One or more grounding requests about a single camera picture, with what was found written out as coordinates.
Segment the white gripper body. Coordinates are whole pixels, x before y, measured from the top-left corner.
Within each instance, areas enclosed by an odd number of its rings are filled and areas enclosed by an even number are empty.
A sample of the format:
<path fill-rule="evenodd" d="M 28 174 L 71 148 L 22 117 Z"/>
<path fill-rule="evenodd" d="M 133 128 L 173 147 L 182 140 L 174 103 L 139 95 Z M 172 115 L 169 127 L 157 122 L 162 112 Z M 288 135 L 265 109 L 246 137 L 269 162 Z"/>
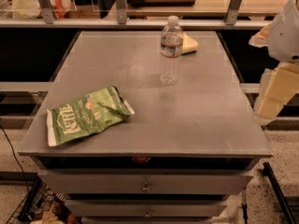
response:
<path fill-rule="evenodd" d="M 289 0 L 270 26 L 268 52 L 280 62 L 299 63 L 298 1 Z"/>

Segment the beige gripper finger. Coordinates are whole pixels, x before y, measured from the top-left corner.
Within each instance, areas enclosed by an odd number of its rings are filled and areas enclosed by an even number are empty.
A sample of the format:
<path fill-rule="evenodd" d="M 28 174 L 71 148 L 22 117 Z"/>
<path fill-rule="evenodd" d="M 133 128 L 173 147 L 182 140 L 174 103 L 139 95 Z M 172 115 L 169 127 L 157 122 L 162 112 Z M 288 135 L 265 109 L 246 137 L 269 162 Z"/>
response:
<path fill-rule="evenodd" d="M 253 35 L 249 40 L 249 44 L 256 48 L 267 47 L 270 26 L 271 24 L 265 25 L 264 28 L 262 28 L 258 33 Z"/>
<path fill-rule="evenodd" d="M 299 92 L 299 65 L 280 63 L 274 70 L 265 69 L 259 86 L 259 95 L 254 103 L 253 120 L 267 125 L 275 119 L 283 106 Z"/>

